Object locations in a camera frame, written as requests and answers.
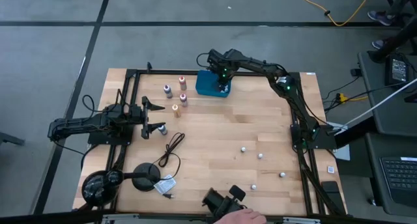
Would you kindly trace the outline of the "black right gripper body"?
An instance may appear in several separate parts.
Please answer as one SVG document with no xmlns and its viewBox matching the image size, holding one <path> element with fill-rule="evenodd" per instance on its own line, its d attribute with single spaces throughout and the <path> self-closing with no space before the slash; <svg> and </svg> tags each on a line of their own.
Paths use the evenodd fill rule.
<svg viewBox="0 0 417 224">
<path fill-rule="evenodd" d="M 218 81 L 229 81 L 235 72 L 235 67 L 229 63 L 220 63 L 215 65 L 215 73 L 218 75 Z"/>
</svg>

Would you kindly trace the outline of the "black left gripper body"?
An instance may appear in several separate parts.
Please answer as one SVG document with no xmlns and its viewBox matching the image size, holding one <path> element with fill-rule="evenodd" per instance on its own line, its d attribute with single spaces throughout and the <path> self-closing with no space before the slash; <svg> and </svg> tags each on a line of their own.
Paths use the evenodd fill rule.
<svg viewBox="0 0 417 224">
<path fill-rule="evenodd" d="M 130 124 L 147 125 L 149 121 L 148 109 L 138 105 L 132 105 L 127 114 L 127 122 Z"/>
</svg>

